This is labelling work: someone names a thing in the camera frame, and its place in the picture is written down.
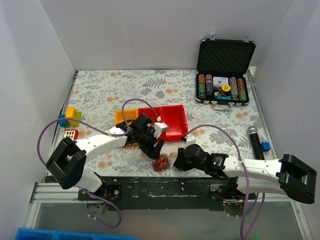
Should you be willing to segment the colourful wire ball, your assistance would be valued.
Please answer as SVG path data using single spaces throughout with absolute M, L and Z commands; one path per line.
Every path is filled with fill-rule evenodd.
M 161 153 L 158 159 L 152 159 L 149 161 L 149 164 L 152 166 L 155 172 L 163 172 L 169 169 L 172 165 L 172 155 L 166 153 Z

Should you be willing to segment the yellow plastic bin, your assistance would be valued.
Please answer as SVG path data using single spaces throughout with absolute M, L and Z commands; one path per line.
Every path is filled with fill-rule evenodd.
M 134 121 L 138 117 L 138 109 L 125 109 L 124 111 L 124 117 L 126 118 L 127 122 L 130 124 L 131 121 Z M 115 125 L 120 124 L 124 122 L 122 110 L 117 110 L 115 112 Z

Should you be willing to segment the red double plastic bin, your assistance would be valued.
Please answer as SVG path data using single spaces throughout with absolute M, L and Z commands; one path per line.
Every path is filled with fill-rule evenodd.
M 162 122 L 168 125 L 168 131 L 162 133 L 160 139 L 165 142 L 180 141 L 188 132 L 188 123 L 185 108 L 182 104 L 154 107 L 155 112 L 161 117 Z

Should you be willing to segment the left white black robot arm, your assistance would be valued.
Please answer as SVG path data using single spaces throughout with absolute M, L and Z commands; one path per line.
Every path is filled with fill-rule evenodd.
M 79 140 L 62 139 L 47 161 L 46 168 L 62 189 L 85 189 L 95 200 L 101 200 L 107 193 L 104 181 L 97 173 L 85 170 L 86 162 L 130 144 L 138 144 L 149 159 L 157 160 L 165 143 L 161 135 L 168 129 L 169 126 L 159 118 L 153 122 L 141 113 L 131 123 L 121 122 L 103 134 Z

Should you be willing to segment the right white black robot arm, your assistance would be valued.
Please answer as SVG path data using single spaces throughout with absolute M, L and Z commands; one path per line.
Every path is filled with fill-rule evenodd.
M 179 171 L 198 169 L 213 178 L 236 178 L 226 186 L 237 199 L 251 193 L 285 195 L 304 204 L 314 204 L 317 171 L 291 154 L 280 159 L 238 160 L 223 153 L 208 153 L 197 144 L 179 148 L 173 164 Z

